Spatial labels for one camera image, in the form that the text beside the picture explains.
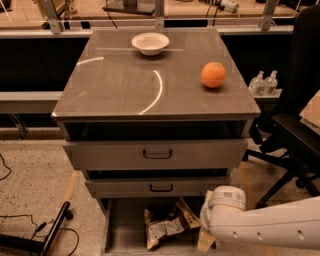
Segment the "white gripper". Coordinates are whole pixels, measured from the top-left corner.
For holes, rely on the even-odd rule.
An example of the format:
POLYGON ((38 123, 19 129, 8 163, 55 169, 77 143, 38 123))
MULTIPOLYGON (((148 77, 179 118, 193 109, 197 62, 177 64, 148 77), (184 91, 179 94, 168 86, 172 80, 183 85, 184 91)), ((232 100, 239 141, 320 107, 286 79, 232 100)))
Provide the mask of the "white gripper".
POLYGON ((208 203, 213 192, 208 190, 206 192, 205 201, 200 210, 200 231, 197 243, 197 249, 202 253, 207 253, 209 248, 216 241, 216 238, 210 233, 209 230, 209 217, 211 216, 211 210, 209 209, 208 203))

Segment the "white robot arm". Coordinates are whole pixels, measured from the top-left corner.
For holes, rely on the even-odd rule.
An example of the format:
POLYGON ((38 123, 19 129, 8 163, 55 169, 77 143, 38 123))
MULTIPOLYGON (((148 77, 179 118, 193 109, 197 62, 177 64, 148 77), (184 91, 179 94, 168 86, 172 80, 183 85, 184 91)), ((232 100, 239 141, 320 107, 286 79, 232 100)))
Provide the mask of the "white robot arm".
POLYGON ((320 249, 320 197, 248 210, 246 194, 233 186, 206 193, 200 211, 198 250, 217 240, 300 249, 320 249))

